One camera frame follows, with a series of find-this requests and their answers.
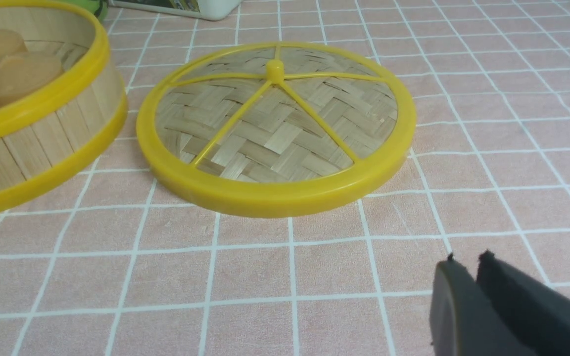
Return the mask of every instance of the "yellow spoke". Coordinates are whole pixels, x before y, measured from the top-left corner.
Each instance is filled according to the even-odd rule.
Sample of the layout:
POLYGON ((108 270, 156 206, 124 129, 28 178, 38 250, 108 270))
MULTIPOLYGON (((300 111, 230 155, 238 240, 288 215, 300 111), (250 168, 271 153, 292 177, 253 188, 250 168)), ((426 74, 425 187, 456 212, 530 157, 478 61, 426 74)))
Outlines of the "yellow spoke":
POLYGON ((224 135, 228 131, 230 131, 231 128, 233 128, 233 125, 239 120, 239 118, 246 113, 247 109, 251 107, 252 104, 254 104, 261 97, 261 95, 263 95, 267 91, 267 89, 271 85, 272 85, 271 81, 266 81, 262 87, 258 88, 256 93, 254 93, 251 97, 249 97, 249 99, 241 106, 241 108, 239 108, 239 110, 237 110, 230 117, 230 119, 226 121, 226 123, 221 127, 221 129, 219 129, 219 131, 215 133, 215 135, 212 137, 212 139, 210 139, 208 144, 206 144, 206 147, 204 147, 204 149, 202 149, 202 151, 199 152, 199 155, 197 155, 197 157, 195 157, 192 160, 190 166, 197 167, 197 165, 201 162, 201 160, 203 160, 203 158, 206 155, 208 155, 208 152, 210 152, 210 150, 215 146, 215 144, 217 144, 217 142, 219 142, 219 140, 221 140, 224 137, 224 135))
POLYGON ((260 74, 249 74, 249 73, 221 73, 213 75, 204 75, 203 77, 197 77, 193 79, 188 79, 186 81, 171 83, 170 86, 181 87, 187 84, 212 81, 213 79, 265 79, 265 76, 260 74))
POLYGON ((321 78, 321 77, 360 79, 362 81, 370 81, 370 82, 386 82, 386 79, 382 77, 373 77, 371 75, 340 73, 340 72, 314 72, 314 73, 285 75, 285 79, 305 79, 305 78, 321 78))
POLYGON ((276 43, 276 48, 274 49, 274 59, 281 59, 281 43, 276 43))
POLYGON ((334 142, 346 153, 347 156, 349 156, 349 158, 351 158, 354 164, 360 160, 360 158, 355 154, 355 152, 351 151, 351 148, 346 145, 344 140, 342 140, 337 135, 337 133, 335 133, 335 131, 331 129, 331 126, 329 126, 323 120, 323 118, 321 118, 320 115, 318 115, 316 111, 314 111, 314 109, 311 106, 309 106, 309 104, 307 104, 307 101, 305 101, 302 97, 300 97, 300 95, 296 93, 296 91, 294 91, 292 87, 288 86, 287 83, 285 82, 280 83, 279 86, 281 86, 281 88, 283 88, 283 90, 285 90, 285 92, 287 92, 289 96, 291 96, 292 99, 294 99, 294 101, 296 101, 296 103, 298 103, 300 107, 303 108, 303 110, 305 110, 305 112, 310 117, 312 117, 312 119, 314 119, 315 122, 317 122, 321 128, 323 128, 323 130, 325 130, 325 132, 331 137, 331 139, 334 140, 334 142))

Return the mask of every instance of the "white container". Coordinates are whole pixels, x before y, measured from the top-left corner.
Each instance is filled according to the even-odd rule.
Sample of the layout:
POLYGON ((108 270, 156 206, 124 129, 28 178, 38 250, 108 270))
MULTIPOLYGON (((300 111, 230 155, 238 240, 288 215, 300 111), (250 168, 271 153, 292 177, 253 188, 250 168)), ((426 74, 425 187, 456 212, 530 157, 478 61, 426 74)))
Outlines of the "white container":
POLYGON ((115 7, 154 11, 219 21, 243 0, 109 0, 115 7))

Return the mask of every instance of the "yellow plastic frame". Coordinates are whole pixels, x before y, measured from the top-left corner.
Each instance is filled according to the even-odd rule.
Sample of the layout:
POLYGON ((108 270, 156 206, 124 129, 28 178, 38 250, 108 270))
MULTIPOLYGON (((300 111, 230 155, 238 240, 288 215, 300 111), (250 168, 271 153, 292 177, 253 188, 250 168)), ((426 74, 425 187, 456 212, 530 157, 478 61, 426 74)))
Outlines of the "yellow plastic frame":
POLYGON ((140 108, 136 132, 140 147, 145 158, 151 164, 151 170, 157 176, 161 184, 174 192, 184 200, 192 202, 210 210, 224 214, 245 217, 291 217, 303 216, 323 212, 341 207, 351 201, 355 201, 384 184, 402 166, 407 152, 412 143, 412 137, 416 126, 416 110, 409 91, 391 72, 377 63, 362 56, 348 52, 347 50, 328 47, 313 43, 259 43, 240 45, 197 59, 192 63, 181 67, 169 75, 147 95, 140 108), (275 59, 267 65, 266 75, 253 74, 217 74, 180 81, 178 79, 195 68, 215 58, 240 52, 267 47, 274 47, 275 59), (282 47, 302 47, 315 50, 323 50, 339 54, 352 59, 373 70, 379 77, 354 75, 346 73, 309 73, 292 74, 283 73, 283 65, 279 63, 280 49, 282 47), (307 77, 346 77, 386 83, 395 95, 398 106, 397 122, 388 140, 366 159, 360 159, 351 152, 351 149, 342 142, 332 129, 324 123, 323 119, 297 95, 285 81, 287 79, 300 79, 307 77), (249 78, 265 79, 265 83, 258 92, 244 104, 237 113, 233 114, 224 124, 219 133, 206 145, 206 148, 193 159, 190 164, 185 164, 170 153, 157 135, 155 128, 157 105, 173 86, 181 86, 189 83, 197 83, 211 79, 221 78, 249 78), (335 140, 335 142, 352 159, 353 166, 350 168, 326 176, 304 180, 301 182, 285 183, 251 183, 225 178, 218 178, 196 168, 199 161, 206 155, 214 144, 230 129, 236 120, 247 110, 253 101, 258 99, 263 91, 270 86, 280 86, 287 91, 294 100, 307 111, 323 129, 335 140))
MULTIPOLYGON (((0 7, 61 9, 86 18, 95 28, 94 42, 71 70, 32 95, 0 108, 0 137, 3 137, 43 119, 77 97, 101 74, 109 61, 110 49, 109 38, 101 23, 82 7, 49 0, 0 0, 0 7)), ((123 93, 115 115, 82 149, 49 171, 0 191, 0 212, 45 194, 90 165, 120 133, 127 110, 127 96, 123 93)))

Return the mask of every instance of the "bamboo steamer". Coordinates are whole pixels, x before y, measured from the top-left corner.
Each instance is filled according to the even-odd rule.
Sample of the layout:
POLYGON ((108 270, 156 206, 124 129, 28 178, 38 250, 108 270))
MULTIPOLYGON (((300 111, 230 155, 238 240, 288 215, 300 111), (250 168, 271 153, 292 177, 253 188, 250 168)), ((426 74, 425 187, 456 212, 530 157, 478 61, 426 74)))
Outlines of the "bamboo steamer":
POLYGON ((54 189, 91 164, 127 116, 124 83, 104 28, 85 9, 46 0, 0 0, 0 29, 65 73, 0 108, 0 212, 54 189))
POLYGON ((302 216, 377 189, 416 126, 388 70, 311 43, 242 45, 169 75, 136 124, 153 173, 192 203, 246 217, 302 216))

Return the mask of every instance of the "green object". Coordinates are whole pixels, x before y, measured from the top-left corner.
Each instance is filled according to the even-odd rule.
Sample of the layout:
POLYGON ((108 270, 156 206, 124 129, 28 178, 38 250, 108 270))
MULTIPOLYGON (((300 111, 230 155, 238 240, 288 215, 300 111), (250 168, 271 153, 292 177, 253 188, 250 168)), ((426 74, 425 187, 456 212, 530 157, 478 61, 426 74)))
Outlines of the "green object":
POLYGON ((107 16, 108 3, 107 0, 59 0, 62 2, 69 2, 70 4, 78 5, 83 9, 88 10, 98 20, 102 21, 107 16))

